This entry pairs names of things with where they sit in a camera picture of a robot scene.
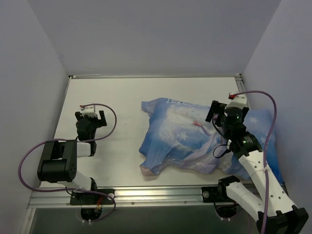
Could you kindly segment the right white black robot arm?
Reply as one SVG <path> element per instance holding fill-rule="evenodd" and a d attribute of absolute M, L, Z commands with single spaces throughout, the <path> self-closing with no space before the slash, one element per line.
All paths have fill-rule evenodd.
<path fill-rule="evenodd" d="M 244 102 L 224 104 L 214 100 L 206 121 L 222 128 L 226 151 L 232 152 L 245 168 L 259 195 L 234 175 L 219 180 L 216 195 L 222 201 L 231 199 L 240 205 L 255 220 L 261 234 L 298 234 L 309 215 L 288 197 L 264 159 L 260 143 L 246 130 L 243 121 L 248 110 Z"/>

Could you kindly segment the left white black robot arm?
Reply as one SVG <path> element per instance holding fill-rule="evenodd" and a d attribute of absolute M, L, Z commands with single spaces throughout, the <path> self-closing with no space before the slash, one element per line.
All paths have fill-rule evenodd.
<path fill-rule="evenodd" d="M 51 140 L 44 144 L 37 176 L 40 181 L 61 184 L 67 188 L 83 189 L 81 199 L 86 204 L 98 200 L 95 180 L 78 171 L 79 157 L 92 157 L 96 153 L 96 130 L 107 125 L 105 114 L 99 111 L 75 112 L 78 136 L 72 140 Z"/>

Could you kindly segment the blue pink printed pillowcase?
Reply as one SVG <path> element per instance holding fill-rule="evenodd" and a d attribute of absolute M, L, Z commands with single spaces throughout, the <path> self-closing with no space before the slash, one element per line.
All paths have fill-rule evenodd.
<path fill-rule="evenodd" d="M 149 128 L 139 149 L 145 156 L 140 165 L 144 176 L 156 176 L 166 167 L 175 166 L 203 174 L 221 169 L 226 174 L 250 178 L 232 152 L 222 156 L 227 142 L 205 121 L 208 106 L 161 97 L 143 101 L 141 109 L 149 116 Z"/>

